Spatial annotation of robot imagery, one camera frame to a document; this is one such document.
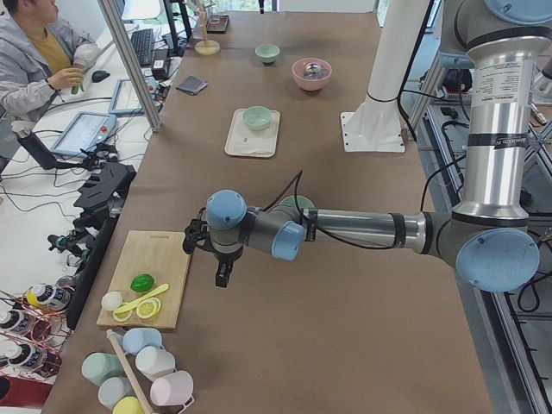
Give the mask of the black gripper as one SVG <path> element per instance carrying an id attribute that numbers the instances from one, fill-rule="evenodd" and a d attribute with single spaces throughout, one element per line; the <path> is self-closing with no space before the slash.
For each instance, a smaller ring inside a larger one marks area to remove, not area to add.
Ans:
<path id="1" fill-rule="evenodd" d="M 234 263 L 242 256 L 242 245 L 239 243 L 223 245 L 215 241 L 211 241 L 210 244 L 213 247 L 214 255 L 218 261 L 218 268 L 215 276 L 216 287 L 226 288 Z"/>

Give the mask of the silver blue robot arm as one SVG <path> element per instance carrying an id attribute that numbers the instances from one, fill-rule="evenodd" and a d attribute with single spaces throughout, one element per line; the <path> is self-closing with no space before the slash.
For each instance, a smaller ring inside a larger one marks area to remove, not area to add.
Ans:
<path id="1" fill-rule="evenodd" d="M 219 287 L 229 283 L 244 248 L 294 260 L 303 242 L 322 237 L 367 250 L 433 255 L 482 291 L 518 288 L 540 263 L 519 200 L 534 70 L 550 43 L 548 1 L 444 4 L 439 54 L 448 67 L 474 68 L 463 193 L 449 213 L 303 209 L 280 201 L 260 209 L 238 192 L 222 190 L 186 229 L 184 250 L 215 255 Z"/>

